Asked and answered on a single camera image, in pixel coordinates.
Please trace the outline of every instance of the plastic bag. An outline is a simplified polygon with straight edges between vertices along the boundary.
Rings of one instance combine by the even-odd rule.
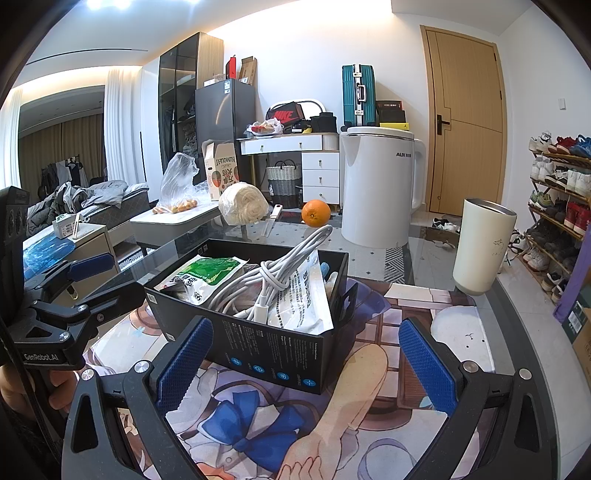
[[[219,209],[228,225],[247,225],[263,218],[269,204],[258,188],[240,181],[222,193]]]
[[[152,209],[154,213],[178,213],[195,208],[198,204],[197,189],[193,177],[199,173],[195,159],[184,153],[177,153],[168,164],[162,186],[160,200]]]
[[[69,238],[60,239],[54,233],[44,236],[22,253],[25,281],[54,266],[75,248],[74,242]]]
[[[252,133],[256,137],[281,135],[283,133],[283,125],[277,118],[270,118],[263,123],[254,122],[252,125],[248,125],[246,131]]]

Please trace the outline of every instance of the refrigerator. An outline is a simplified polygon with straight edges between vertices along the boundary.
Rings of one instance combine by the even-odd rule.
[[[208,85],[195,92],[197,145],[199,146],[199,178],[205,180],[205,164],[201,145],[206,140],[234,142],[238,175],[241,181],[252,183],[250,160],[240,152],[239,138],[253,124],[255,89],[252,85],[230,79]]]

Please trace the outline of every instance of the black box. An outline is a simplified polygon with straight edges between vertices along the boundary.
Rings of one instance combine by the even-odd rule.
[[[237,319],[154,290],[174,270],[197,254],[212,258],[238,257],[251,264],[260,264],[263,260],[281,258],[290,250],[289,247],[215,239],[195,246],[145,286],[146,297],[158,325],[169,340],[174,340],[195,316],[206,317],[213,323],[213,345],[207,354],[208,360],[277,385],[320,394],[337,332],[350,321],[355,308],[356,285],[345,292],[349,254],[318,251],[320,262],[328,263],[331,272],[338,272],[329,298],[334,328],[321,335]]]
[[[406,113],[402,108],[402,100],[378,100],[375,102],[381,123],[405,124]]]

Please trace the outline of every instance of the sneaker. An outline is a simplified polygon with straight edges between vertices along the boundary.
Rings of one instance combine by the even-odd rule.
[[[538,249],[538,247],[532,247],[532,249],[523,256],[523,260],[525,260],[526,262],[529,262],[530,260],[533,260],[535,257],[539,256],[540,254],[541,254],[541,252],[540,252],[540,249]]]
[[[539,254],[528,261],[527,264],[533,271],[542,272],[547,270],[550,266],[550,257],[545,253],[539,252]]]
[[[584,137],[579,135],[577,137],[577,144],[569,149],[571,155],[577,157],[591,158],[591,137]]]
[[[569,169],[567,167],[559,165],[554,169],[552,175],[546,176],[545,182],[548,185],[565,189],[568,182],[568,173]]]
[[[562,141],[558,141],[556,144],[556,153],[562,153],[564,155],[570,154],[570,147],[577,144],[577,141],[572,137],[563,138]]]
[[[578,257],[568,257],[565,258],[562,262],[562,266],[564,268],[566,268],[569,271],[573,271],[574,270],[574,266],[577,264],[577,258]]]
[[[577,184],[577,179],[579,178],[580,173],[576,170],[569,170],[567,173],[567,180],[566,180],[566,190],[570,190],[574,192],[574,187]]]
[[[458,227],[457,225],[451,223],[448,219],[446,218],[434,218],[433,219],[433,224],[431,226],[432,228],[437,228],[439,230],[445,230],[446,232],[457,232],[458,231]]]
[[[550,132],[543,132],[538,138],[530,139],[530,150],[532,152],[542,153],[548,151],[548,147],[552,144],[552,134]]]
[[[568,279],[564,278],[552,289],[552,301],[554,303],[558,303],[558,301],[562,298],[562,294],[566,290],[566,285],[568,284]]]
[[[538,165],[538,157],[535,158],[534,162],[531,165],[530,177],[534,180],[540,179],[540,166]]]
[[[551,161],[542,162],[540,165],[540,173],[538,174],[538,179],[541,181],[545,181],[547,177],[551,176],[554,173],[554,163]]]
[[[573,230],[579,235],[584,235],[589,222],[591,222],[591,210],[581,207],[579,208],[579,215],[577,216],[577,221],[574,223]]]
[[[563,250],[557,250],[553,255],[556,260],[563,262],[566,258],[578,257],[579,251],[580,250],[576,247],[567,247]]]
[[[525,252],[530,248],[530,244],[525,238],[525,235],[519,234],[516,238],[514,238],[508,245],[509,250],[513,253],[519,255],[520,253]]]
[[[544,291],[552,291],[554,287],[562,281],[562,275],[557,272],[547,273],[542,280],[542,288]]]
[[[552,218],[556,218],[556,215],[558,215],[560,212],[566,212],[567,203],[568,202],[566,200],[556,200],[556,202],[554,202],[553,207],[548,207],[546,209],[546,215]]]
[[[580,173],[577,182],[574,184],[574,192],[581,197],[591,197],[591,175]]]
[[[576,202],[569,202],[566,207],[566,217],[564,218],[564,225],[570,229],[574,229],[574,224],[577,223],[579,210],[581,206]]]
[[[564,250],[565,248],[572,246],[572,237],[567,232],[562,232],[557,239],[552,240],[551,242],[546,242],[544,244],[544,249],[547,252],[554,254],[554,252],[558,250]]]
[[[538,200],[535,203],[535,207],[537,209],[541,210],[542,212],[545,212],[547,208],[553,207],[553,206],[554,206],[554,202],[550,198],[550,195],[548,195],[547,193],[540,192],[538,195]]]
[[[531,192],[530,199],[527,201],[527,204],[530,207],[535,207],[535,204],[538,201],[539,196],[540,196],[540,192],[538,192],[537,190],[534,190],[533,192]]]

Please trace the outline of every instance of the blue gripper pad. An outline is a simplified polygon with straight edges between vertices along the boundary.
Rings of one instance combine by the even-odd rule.
[[[447,368],[414,325],[405,320],[398,342],[435,410],[452,416],[457,407],[456,386]]]
[[[213,343],[213,325],[203,319],[178,349],[157,383],[156,409],[164,417],[181,404]]]

